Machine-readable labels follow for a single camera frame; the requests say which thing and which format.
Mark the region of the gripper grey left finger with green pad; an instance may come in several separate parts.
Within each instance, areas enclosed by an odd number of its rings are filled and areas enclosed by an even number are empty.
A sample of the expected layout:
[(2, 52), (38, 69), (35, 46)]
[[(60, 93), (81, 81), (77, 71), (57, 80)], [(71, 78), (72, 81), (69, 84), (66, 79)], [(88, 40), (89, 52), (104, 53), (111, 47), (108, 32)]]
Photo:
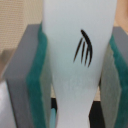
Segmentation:
[(51, 72), (47, 38), (41, 25), (27, 26), (3, 77), (16, 128), (49, 128)]

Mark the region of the gripper grey right finger with green pad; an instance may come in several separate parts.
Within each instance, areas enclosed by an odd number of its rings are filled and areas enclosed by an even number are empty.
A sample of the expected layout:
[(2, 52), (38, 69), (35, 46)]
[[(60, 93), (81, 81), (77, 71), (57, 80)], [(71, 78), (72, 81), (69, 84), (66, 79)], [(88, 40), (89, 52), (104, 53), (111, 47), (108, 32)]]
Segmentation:
[(128, 128), (128, 35), (114, 27), (101, 75), (105, 128)]

